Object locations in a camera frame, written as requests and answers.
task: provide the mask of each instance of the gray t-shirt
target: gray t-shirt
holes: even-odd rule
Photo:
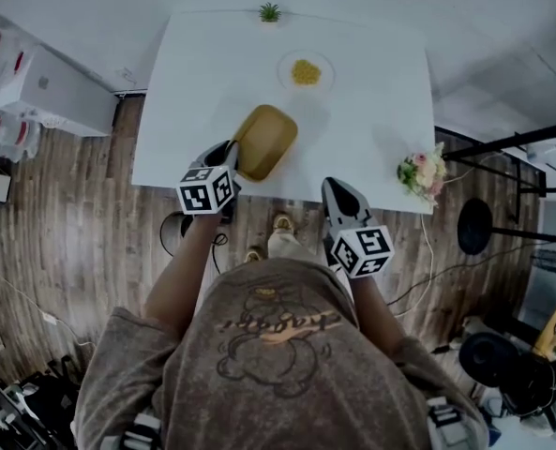
[[[116,308],[75,423],[87,449],[149,406],[164,448],[428,449],[427,398],[438,396],[485,432],[416,339],[386,357],[360,333],[334,274],[275,259],[218,278],[182,341]]]

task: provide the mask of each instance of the white cable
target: white cable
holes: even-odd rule
[[[32,298],[30,298],[26,293],[22,292],[21,290],[19,290],[15,285],[13,285],[10,281],[8,281],[6,278],[4,278],[1,274],[0,274],[0,278],[6,282],[6,284],[13,289],[15,292],[17,292],[19,295],[21,295],[23,298],[25,298],[29,303],[31,303],[34,307],[36,307],[38,309],[38,311],[40,312],[40,314],[42,316],[44,315],[48,315],[50,317],[53,317],[58,323],[61,323],[63,326],[66,327],[66,329],[71,333],[71,335],[75,338],[75,342],[78,345],[78,347],[83,347],[85,345],[92,345],[94,346],[94,348],[97,347],[97,344],[92,342],[92,341],[85,341],[84,343],[80,343],[80,339],[77,336],[77,334],[73,331],[73,329],[67,325],[65,322],[63,322],[61,319],[56,318],[54,315],[44,311],[42,308],[40,308],[40,306],[34,301],[32,300]]]
[[[428,294],[428,290],[429,287],[431,285],[431,281],[433,280],[433,275],[434,275],[434,250],[431,247],[431,244],[429,243],[429,239],[428,239],[428,232],[426,232],[426,224],[424,223],[424,216],[423,214],[419,216],[421,218],[421,228],[424,231],[424,237],[426,237],[426,243],[428,244],[428,248],[429,248],[429,254],[430,254],[430,260],[429,260],[429,279],[428,279],[428,285],[426,287],[426,289],[423,291],[423,293],[421,294],[421,296],[419,297],[419,300],[417,300],[413,306],[405,311],[403,311],[402,313],[399,313],[397,315],[395,315],[396,318],[398,317],[402,317],[403,315],[406,315],[407,313],[411,313],[412,311],[414,311],[419,304],[421,303],[421,301],[424,299],[424,297]]]
[[[503,153],[498,152],[498,153],[495,153],[495,154],[492,154],[492,155],[488,155],[487,157],[482,158],[478,162],[478,165],[485,162],[486,160],[488,160],[490,158],[493,158],[493,157],[503,157]],[[475,167],[472,167],[470,170],[468,170],[462,176],[451,178],[450,180],[444,180],[444,183],[449,184],[451,182],[456,182],[457,180],[461,180],[461,179],[465,178],[467,175],[469,175],[474,170],[475,170]],[[431,285],[431,281],[433,280],[433,275],[434,275],[434,250],[432,249],[431,244],[429,243],[429,240],[428,240],[428,233],[426,232],[426,225],[424,224],[424,216],[421,215],[420,217],[421,217],[421,228],[424,231],[424,237],[426,238],[426,243],[428,244],[429,253],[430,253],[430,256],[431,256],[430,261],[429,261],[428,286],[426,287],[426,289],[423,291],[423,293],[419,297],[419,300],[417,300],[411,308],[408,308],[405,311],[403,311],[402,313],[399,313],[399,314],[395,315],[395,317],[397,317],[397,318],[402,317],[403,315],[406,315],[407,313],[411,313],[412,311],[414,311],[419,306],[421,301],[428,294],[429,286]]]
[[[478,161],[477,164],[480,165],[481,163],[485,162],[486,160],[491,159],[492,157],[499,157],[501,155],[502,155],[501,153],[488,155],[487,157],[484,157],[480,161]],[[446,185],[446,184],[450,184],[451,182],[456,182],[457,180],[462,180],[463,178],[465,178],[467,175],[469,175],[474,170],[475,170],[475,167],[472,167],[467,172],[465,172],[462,176],[457,176],[455,178],[451,178],[450,180],[444,180],[444,184]]]

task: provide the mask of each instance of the foot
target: foot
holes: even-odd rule
[[[259,260],[265,260],[261,249],[258,247],[249,247],[247,255],[244,258],[244,263],[258,262]]]
[[[277,214],[274,218],[274,232],[282,230],[294,234],[294,225],[288,214]]]

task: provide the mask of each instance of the yellow food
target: yellow food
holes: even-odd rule
[[[308,60],[296,60],[292,69],[293,81],[297,85],[315,85],[322,76],[319,67]]]

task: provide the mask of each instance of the plastic tray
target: plastic tray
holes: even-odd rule
[[[261,182],[278,165],[298,134],[298,127],[286,113],[271,105],[259,105],[233,136],[240,144],[238,173]]]

